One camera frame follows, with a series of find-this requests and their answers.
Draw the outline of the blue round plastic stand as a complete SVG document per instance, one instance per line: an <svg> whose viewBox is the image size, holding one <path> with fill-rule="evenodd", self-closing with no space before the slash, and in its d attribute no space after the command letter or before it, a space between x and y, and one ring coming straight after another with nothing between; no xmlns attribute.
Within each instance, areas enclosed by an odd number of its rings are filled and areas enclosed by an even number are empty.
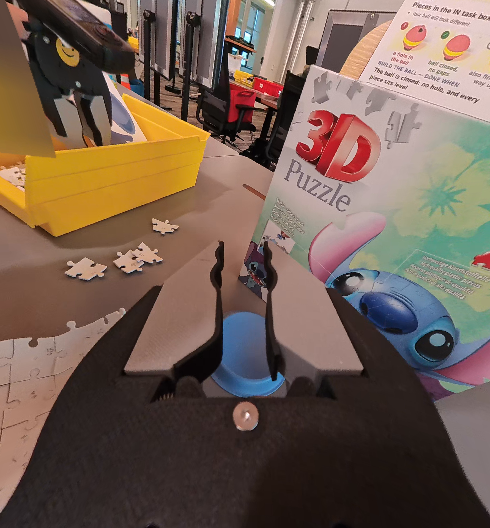
<svg viewBox="0 0 490 528"><path fill-rule="evenodd" d="M210 398L283 398L287 394L281 374L271 379L263 316L250 312L225 315L222 362L202 387Z"/></svg>

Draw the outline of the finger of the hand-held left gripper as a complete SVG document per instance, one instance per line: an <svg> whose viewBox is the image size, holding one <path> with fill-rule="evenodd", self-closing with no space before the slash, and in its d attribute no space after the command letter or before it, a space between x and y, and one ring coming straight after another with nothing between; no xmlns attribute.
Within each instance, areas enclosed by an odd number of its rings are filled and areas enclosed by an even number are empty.
<svg viewBox="0 0 490 528"><path fill-rule="evenodd" d="M87 147L111 144L111 96L83 95L83 140Z"/></svg>
<svg viewBox="0 0 490 528"><path fill-rule="evenodd" d="M56 150L84 149L88 147L83 134L78 110L73 102L61 97L54 100L56 107L54 137Z"/></svg>

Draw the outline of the pile of white puzzle pieces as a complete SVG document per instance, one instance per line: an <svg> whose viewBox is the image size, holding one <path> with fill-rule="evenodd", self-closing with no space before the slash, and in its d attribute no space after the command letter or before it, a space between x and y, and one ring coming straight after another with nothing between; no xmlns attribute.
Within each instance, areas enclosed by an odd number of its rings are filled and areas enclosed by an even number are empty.
<svg viewBox="0 0 490 528"><path fill-rule="evenodd" d="M26 182L26 166L25 164L17 164L10 167L0 167L0 177L8 181L17 189L24 192Z"/></svg>

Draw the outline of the grey rolling partition panel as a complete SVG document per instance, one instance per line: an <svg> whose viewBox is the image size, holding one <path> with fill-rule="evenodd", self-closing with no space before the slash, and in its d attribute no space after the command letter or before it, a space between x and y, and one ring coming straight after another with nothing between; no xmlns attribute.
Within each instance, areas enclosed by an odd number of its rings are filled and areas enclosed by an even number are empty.
<svg viewBox="0 0 490 528"><path fill-rule="evenodd" d="M226 32L229 1L180 1L181 119L188 120L190 83L217 86Z"/></svg>
<svg viewBox="0 0 490 528"><path fill-rule="evenodd" d="M144 11L150 11L155 19L150 26L149 65L166 80L170 80L174 45L176 43L177 1L137 1L139 22L139 59L144 62Z"/></svg>

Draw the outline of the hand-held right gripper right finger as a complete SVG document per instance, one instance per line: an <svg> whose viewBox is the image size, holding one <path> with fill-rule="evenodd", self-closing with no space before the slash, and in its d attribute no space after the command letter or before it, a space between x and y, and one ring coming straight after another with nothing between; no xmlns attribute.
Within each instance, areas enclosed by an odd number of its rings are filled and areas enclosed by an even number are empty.
<svg viewBox="0 0 490 528"><path fill-rule="evenodd" d="M357 375L363 366L324 284L279 246L265 242L268 289L265 319L271 378Z"/></svg>

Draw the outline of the printed cardboard puzzle box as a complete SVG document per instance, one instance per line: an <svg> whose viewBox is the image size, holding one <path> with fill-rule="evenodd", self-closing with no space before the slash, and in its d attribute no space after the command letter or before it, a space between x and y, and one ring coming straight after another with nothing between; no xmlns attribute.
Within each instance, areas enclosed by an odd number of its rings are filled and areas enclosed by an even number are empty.
<svg viewBox="0 0 490 528"><path fill-rule="evenodd" d="M426 379L490 381L490 123L313 66L239 280L264 242L335 288Z"/></svg>

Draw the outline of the large grey panel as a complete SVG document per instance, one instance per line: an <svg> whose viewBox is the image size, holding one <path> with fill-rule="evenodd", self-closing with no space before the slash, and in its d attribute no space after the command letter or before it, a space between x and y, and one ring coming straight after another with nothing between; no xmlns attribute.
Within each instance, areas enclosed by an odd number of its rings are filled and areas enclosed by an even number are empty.
<svg viewBox="0 0 490 528"><path fill-rule="evenodd" d="M395 14L379 10L330 10L316 66L339 73L356 44L371 30L392 20Z"/></svg>

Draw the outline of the red storage bin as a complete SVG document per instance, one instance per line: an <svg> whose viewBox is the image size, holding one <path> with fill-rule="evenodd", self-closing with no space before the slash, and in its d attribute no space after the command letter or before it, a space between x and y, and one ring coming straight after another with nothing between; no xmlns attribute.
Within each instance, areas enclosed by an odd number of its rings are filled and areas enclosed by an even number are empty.
<svg viewBox="0 0 490 528"><path fill-rule="evenodd" d="M278 98L283 90L283 85L280 83L268 81L267 79L255 76L252 88L261 94L269 95Z"/></svg>

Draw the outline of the white assembled puzzle ball section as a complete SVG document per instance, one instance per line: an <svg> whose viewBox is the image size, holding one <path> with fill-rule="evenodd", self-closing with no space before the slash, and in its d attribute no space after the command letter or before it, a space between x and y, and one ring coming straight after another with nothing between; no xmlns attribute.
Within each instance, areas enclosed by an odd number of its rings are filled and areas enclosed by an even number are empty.
<svg viewBox="0 0 490 528"><path fill-rule="evenodd" d="M0 512L16 489L46 418L63 386L125 309L44 337L0 341Z"/></svg>

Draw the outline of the instruction sign on stand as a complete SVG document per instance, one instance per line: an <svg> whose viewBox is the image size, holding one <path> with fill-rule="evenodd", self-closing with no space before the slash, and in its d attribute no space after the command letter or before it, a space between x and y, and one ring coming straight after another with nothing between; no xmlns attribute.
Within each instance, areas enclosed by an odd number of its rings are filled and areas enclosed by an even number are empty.
<svg viewBox="0 0 490 528"><path fill-rule="evenodd" d="M391 22L392 20L380 24L356 44L341 68L341 76L353 80L359 79Z"/></svg>

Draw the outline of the blue white printed card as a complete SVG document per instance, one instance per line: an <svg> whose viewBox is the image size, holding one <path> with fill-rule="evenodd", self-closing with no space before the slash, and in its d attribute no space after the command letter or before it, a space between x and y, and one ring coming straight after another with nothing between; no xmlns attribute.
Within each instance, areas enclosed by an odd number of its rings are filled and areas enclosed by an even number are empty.
<svg viewBox="0 0 490 528"><path fill-rule="evenodd" d="M147 141L135 118L125 104L121 94L116 89L115 83L107 73L103 72L103 76L108 85L111 96L111 144L120 145L131 142Z"/></svg>

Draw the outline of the yellow plastic bin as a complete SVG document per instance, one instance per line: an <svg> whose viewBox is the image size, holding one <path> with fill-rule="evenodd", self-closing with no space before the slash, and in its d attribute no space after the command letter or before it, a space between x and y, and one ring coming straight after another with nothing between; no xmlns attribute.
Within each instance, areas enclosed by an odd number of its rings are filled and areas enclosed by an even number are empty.
<svg viewBox="0 0 490 528"><path fill-rule="evenodd" d="M55 158L0 153L0 167L26 166L24 192L0 177L0 206L60 236L196 184L209 133L117 88L148 140Z"/></svg>

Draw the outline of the white instruction card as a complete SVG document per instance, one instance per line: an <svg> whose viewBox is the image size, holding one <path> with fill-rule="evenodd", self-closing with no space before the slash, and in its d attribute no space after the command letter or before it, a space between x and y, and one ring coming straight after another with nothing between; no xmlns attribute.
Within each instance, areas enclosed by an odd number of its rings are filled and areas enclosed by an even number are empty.
<svg viewBox="0 0 490 528"><path fill-rule="evenodd" d="M490 1L404 1L359 80L490 122Z"/></svg>

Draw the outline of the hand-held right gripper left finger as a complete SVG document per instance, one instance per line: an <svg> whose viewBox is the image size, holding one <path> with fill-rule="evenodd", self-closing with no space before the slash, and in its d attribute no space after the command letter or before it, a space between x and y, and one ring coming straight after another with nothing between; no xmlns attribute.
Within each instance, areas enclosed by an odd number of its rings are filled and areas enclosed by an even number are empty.
<svg viewBox="0 0 490 528"><path fill-rule="evenodd" d="M124 372L212 375L223 355L224 243L213 242L167 278Z"/></svg>

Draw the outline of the red backed office chair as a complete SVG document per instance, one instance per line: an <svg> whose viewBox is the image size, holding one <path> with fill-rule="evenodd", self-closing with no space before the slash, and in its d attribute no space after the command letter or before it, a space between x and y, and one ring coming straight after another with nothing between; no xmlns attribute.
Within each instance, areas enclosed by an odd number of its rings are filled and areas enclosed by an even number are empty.
<svg viewBox="0 0 490 528"><path fill-rule="evenodd" d="M255 93L224 79L222 86L205 90L197 99L196 118L206 131L234 142L241 131L256 131L252 123Z"/></svg>

